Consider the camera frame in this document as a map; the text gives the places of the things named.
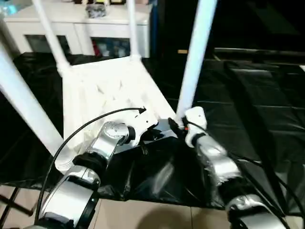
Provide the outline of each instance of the tile floor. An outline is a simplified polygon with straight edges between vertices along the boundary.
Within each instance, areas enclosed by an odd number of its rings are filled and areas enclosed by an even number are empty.
[[[1,186],[0,194],[10,197],[13,188]],[[31,209],[35,206],[39,191],[22,189],[15,202]],[[0,214],[5,206],[0,205]],[[34,222],[11,210],[4,228],[24,228]],[[302,220],[287,217],[291,229],[301,229]],[[158,204],[143,201],[119,202],[100,200],[89,229],[229,229],[226,214],[219,210],[190,208],[178,205]]]

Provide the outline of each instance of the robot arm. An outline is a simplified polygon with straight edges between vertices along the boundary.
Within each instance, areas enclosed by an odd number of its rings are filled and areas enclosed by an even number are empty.
[[[85,153],[74,158],[73,164],[49,194],[31,228],[88,228],[99,200],[97,190],[117,146],[136,146],[141,135],[158,121],[144,111],[127,126],[106,122]]]
[[[197,158],[208,170],[212,195],[220,196],[224,202],[232,228],[285,229],[255,188],[241,176],[226,150],[204,131],[203,109],[194,107],[186,111],[185,118],[188,129],[185,141],[189,147],[195,148]]]
[[[195,148],[198,160],[208,170],[212,195],[224,202],[233,229],[285,229],[284,224],[259,197],[226,150],[206,132],[201,107],[185,113],[188,133],[185,141]],[[97,189],[117,146],[139,143],[141,135],[157,120],[148,112],[135,118],[132,126],[106,122],[86,152],[71,167],[47,197],[39,221],[30,228],[88,228],[98,202]]]

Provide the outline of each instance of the wire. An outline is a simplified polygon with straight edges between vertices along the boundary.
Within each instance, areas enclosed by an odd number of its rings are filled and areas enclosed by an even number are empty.
[[[111,111],[109,113],[106,113],[106,114],[103,114],[103,115],[100,115],[92,120],[90,120],[89,122],[85,123],[84,125],[82,125],[80,128],[78,128],[76,131],[74,131],[63,143],[62,145],[58,148],[58,150],[56,151],[55,155],[54,155],[54,158],[50,164],[50,167],[45,175],[45,179],[43,181],[43,184],[42,184],[42,187],[41,187],[41,190],[40,190],[40,194],[39,194],[39,198],[38,198],[38,202],[37,202],[37,208],[36,208],[36,213],[35,213],[35,223],[38,222],[39,220],[39,213],[40,213],[40,210],[41,210],[41,204],[42,204],[42,198],[43,198],[43,194],[44,194],[44,191],[46,189],[46,185],[47,185],[47,180],[48,180],[48,177],[49,177],[49,174],[52,170],[52,167],[59,155],[59,153],[61,152],[61,150],[64,148],[64,146],[71,140],[71,138],[73,138],[78,132],[80,132],[83,128],[85,128],[86,126],[90,125],[91,123],[97,121],[97,120],[100,120],[106,116],[109,116],[111,114],[114,114],[114,113],[117,113],[117,112],[121,112],[121,111],[131,111],[131,110],[138,110],[140,113],[145,111],[145,108],[124,108],[124,109],[119,109],[119,110],[115,110],[115,111]]]
[[[241,173],[248,179],[248,181],[252,183],[252,185],[256,188],[259,196],[268,202],[269,209],[271,210],[272,214],[281,221],[285,228],[289,229],[287,222],[282,218],[282,215],[285,215],[285,213],[276,207],[276,202],[267,194],[263,186],[260,185],[245,168],[240,166],[239,169],[241,170]]]
[[[241,159],[241,160],[245,160],[247,162],[250,162],[252,163],[253,165],[256,165],[256,166],[259,166],[259,167],[263,167],[260,163],[254,161],[254,160],[251,160],[251,159],[248,159],[246,157],[240,157],[236,154],[233,154],[231,153],[234,157],[236,157],[237,159]],[[277,177],[277,180],[278,182],[284,186],[284,188],[287,190],[287,192],[292,196],[292,198],[294,199],[296,205],[298,206],[299,210],[300,210],[300,213],[302,215],[302,219],[303,219],[303,229],[305,229],[305,210],[301,204],[301,201],[299,200],[299,198],[296,196],[296,194],[294,193],[294,191],[284,182],[281,180],[281,178],[279,178],[278,176]]]
[[[221,60],[218,58],[218,56],[216,56],[215,54],[213,54],[213,57],[214,57],[215,60],[221,61]]]
[[[193,125],[193,126],[196,126],[196,127],[198,127],[199,129],[201,129],[206,135],[209,135],[209,134],[207,133],[207,131],[206,131],[203,127],[199,126],[198,124],[192,123],[192,122],[189,122],[189,121],[187,121],[187,124],[191,124],[191,125]]]

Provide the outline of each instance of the white cabinet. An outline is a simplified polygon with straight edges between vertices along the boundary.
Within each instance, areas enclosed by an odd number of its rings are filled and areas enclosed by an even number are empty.
[[[47,52],[48,48],[45,48],[45,46],[48,47],[48,44],[44,36],[45,31],[40,22],[6,22],[6,24],[20,53],[39,52],[39,49],[41,49],[41,52]],[[82,54],[72,23],[52,23],[52,25],[60,41],[67,42],[69,46],[68,52],[71,54]]]
[[[120,51],[121,55],[129,54],[126,6],[112,5],[105,17],[89,19],[83,5],[62,2],[45,2],[44,5],[64,51],[84,55],[95,55],[97,52],[101,55],[107,52],[118,55]],[[139,52],[142,57],[150,56],[151,9],[150,5],[136,5]],[[20,53],[50,50],[34,6],[22,9],[4,21]]]

